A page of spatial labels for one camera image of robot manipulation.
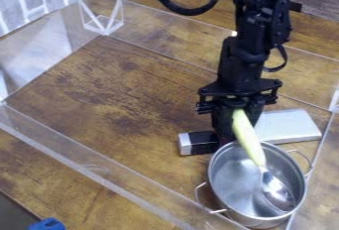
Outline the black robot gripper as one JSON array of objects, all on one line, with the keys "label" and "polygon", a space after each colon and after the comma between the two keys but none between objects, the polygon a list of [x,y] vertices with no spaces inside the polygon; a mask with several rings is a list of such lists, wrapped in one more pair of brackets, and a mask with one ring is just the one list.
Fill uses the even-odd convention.
[{"label": "black robot gripper", "polygon": [[247,108],[251,124],[255,125],[263,106],[276,102],[281,82],[263,78],[261,72],[276,72],[281,66],[264,67],[268,55],[263,45],[256,46],[237,37],[223,41],[217,78],[199,89],[200,100],[196,103],[199,114],[212,113],[212,127],[221,146],[235,139],[232,108]]}]

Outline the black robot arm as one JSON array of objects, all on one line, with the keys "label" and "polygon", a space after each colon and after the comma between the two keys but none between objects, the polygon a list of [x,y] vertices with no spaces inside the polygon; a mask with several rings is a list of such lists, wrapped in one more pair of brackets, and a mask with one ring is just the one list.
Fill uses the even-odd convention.
[{"label": "black robot arm", "polygon": [[276,101],[281,87],[277,79],[264,78],[264,72],[276,72],[281,65],[267,67],[271,50],[281,50],[288,41],[291,25],[289,0],[233,0],[236,31],[223,41],[217,78],[199,89],[197,112],[208,113],[220,144],[235,139],[233,111],[245,110],[252,123],[263,106]]}]

